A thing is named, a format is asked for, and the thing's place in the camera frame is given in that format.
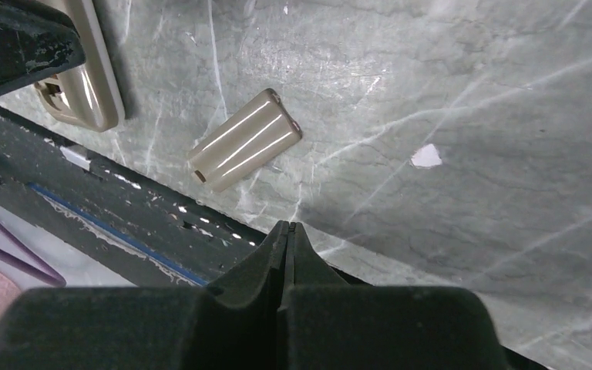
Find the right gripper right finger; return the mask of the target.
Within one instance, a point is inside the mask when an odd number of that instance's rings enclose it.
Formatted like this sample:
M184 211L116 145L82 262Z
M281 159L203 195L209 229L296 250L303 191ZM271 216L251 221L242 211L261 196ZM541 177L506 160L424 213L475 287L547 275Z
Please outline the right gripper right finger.
M288 227L280 369L506 369L482 301L464 288L349 284Z

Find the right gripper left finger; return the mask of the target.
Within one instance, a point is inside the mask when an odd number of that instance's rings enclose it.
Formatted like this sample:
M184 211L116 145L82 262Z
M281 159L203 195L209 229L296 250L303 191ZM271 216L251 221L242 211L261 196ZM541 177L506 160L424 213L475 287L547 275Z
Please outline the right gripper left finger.
M27 291L0 320L0 369L284 369L289 232L205 287Z

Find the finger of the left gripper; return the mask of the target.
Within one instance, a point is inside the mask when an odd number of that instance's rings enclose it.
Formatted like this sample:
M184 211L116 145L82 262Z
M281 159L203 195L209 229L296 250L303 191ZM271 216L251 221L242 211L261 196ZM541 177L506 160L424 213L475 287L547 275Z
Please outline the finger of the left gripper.
M64 12L38 1L0 1L0 96L85 61Z

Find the beige remote control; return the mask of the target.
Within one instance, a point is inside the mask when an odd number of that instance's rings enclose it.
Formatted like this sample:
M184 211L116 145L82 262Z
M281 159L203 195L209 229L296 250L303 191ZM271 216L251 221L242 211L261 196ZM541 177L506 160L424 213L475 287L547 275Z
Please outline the beige remote control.
M125 119L125 109L92 1L46 0L73 21L86 56L78 67L34 84L47 113L62 123L104 132Z

